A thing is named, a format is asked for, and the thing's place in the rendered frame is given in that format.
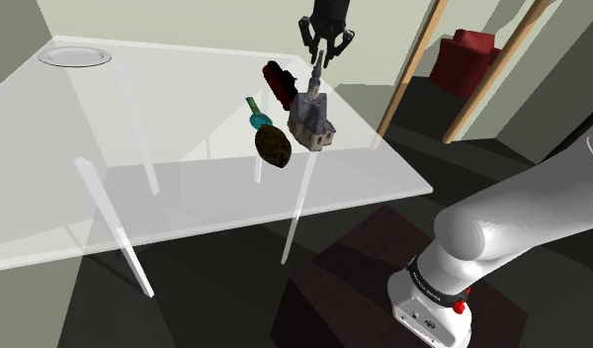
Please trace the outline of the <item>brown oval object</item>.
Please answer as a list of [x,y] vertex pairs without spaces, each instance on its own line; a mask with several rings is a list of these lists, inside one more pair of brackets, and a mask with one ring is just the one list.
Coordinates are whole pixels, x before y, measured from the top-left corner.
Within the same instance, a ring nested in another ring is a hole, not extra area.
[[261,126],[255,134],[255,146],[261,158],[273,166],[284,168],[291,159],[292,145],[277,127]]

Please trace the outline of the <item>teal and green tool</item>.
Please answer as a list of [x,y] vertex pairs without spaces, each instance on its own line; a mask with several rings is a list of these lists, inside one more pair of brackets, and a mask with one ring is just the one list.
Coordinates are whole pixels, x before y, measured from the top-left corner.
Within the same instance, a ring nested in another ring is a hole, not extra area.
[[260,111],[253,97],[247,97],[246,102],[252,112],[249,122],[255,130],[258,130],[262,126],[271,126],[273,124],[272,120]]

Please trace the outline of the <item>wooden post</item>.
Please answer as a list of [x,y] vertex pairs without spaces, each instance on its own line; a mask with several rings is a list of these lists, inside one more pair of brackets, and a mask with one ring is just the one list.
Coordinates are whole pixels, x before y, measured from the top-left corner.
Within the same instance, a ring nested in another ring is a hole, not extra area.
[[513,34],[510,36],[501,52],[497,55],[491,67],[478,84],[470,98],[466,101],[464,107],[458,113],[453,123],[449,126],[445,135],[442,137],[442,143],[449,144],[456,140],[459,131],[465,125],[468,117],[473,113],[476,106],[490,89],[492,83],[499,76],[502,69],[508,63],[509,59],[516,52],[519,45],[526,38],[527,34],[533,28],[535,22],[543,14],[551,0],[535,0],[525,16],[518,24]]
[[428,43],[437,28],[440,18],[442,17],[449,0],[431,0],[430,6],[425,13],[424,20],[421,23],[420,29],[415,36],[412,43],[411,49],[407,54],[407,58],[404,60],[403,66],[399,71],[398,78],[394,90],[387,103],[379,126],[377,128],[377,134],[379,137],[383,137],[387,131],[391,120],[400,104],[400,101],[407,89],[412,76],[418,64],[422,58],[425,49],[428,47]]

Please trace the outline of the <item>grey church model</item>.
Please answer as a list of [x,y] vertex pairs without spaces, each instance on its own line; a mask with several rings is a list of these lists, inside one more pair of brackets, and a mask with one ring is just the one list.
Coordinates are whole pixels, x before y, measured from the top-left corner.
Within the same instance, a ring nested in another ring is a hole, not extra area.
[[290,103],[288,127],[296,141],[309,151],[321,151],[333,141],[336,129],[327,119],[327,94],[320,92],[324,51],[311,71],[307,91],[297,93]]

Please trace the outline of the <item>glass table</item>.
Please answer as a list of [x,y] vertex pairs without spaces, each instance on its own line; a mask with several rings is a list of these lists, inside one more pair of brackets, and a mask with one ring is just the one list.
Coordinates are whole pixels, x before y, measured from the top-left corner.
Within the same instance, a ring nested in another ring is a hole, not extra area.
[[112,59],[32,55],[0,84],[0,271],[425,195],[431,186],[328,85],[332,143],[263,161],[246,98],[287,113],[263,75],[291,54],[58,36]]

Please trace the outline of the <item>red and black toy vehicle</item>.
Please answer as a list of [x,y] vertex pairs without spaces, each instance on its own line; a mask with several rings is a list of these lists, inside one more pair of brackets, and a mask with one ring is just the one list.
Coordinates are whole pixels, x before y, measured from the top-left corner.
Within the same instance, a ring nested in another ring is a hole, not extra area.
[[269,60],[262,69],[263,76],[283,109],[288,111],[297,95],[296,79],[277,61]]

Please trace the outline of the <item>white plate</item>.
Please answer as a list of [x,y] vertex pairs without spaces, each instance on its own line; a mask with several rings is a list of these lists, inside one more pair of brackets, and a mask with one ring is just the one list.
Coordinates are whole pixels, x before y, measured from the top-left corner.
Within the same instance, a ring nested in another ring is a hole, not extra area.
[[102,49],[87,46],[60,46],[42,51],[39,61],[57,67],[83,68],[105,64],[112,56]]

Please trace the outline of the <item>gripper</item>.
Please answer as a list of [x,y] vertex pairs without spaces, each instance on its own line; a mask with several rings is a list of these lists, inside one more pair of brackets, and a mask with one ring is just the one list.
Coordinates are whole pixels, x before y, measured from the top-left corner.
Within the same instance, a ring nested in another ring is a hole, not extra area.
[[346,28],[346,17],[351,0],[314,0],[311,16],[303,16],[298,27],[303,44],[311,54],[311,60],[317,60],[320,39],[326,40],[326,52],[323,67],[339,56],[352,42],[355,32]]

